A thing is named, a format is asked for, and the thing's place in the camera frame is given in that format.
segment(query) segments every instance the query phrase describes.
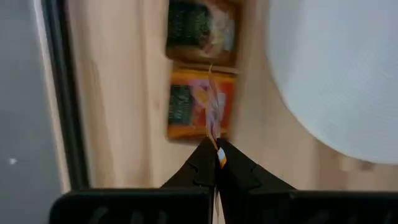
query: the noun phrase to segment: wooden surface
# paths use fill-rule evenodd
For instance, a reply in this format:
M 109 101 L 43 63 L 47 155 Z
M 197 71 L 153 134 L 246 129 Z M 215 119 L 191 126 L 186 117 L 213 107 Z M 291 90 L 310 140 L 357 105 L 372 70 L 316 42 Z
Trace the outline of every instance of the wooden surface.
M 158 187 L 195 146 L 165 137 L 171 61 L 167 0 L 69 1 L 95 187 Z M 298 189 L 397 190 L 398 168 L 346 157 L 317 141 L 283 104 L 264 40 L 267 4 L 246 0 L 231 142 Z

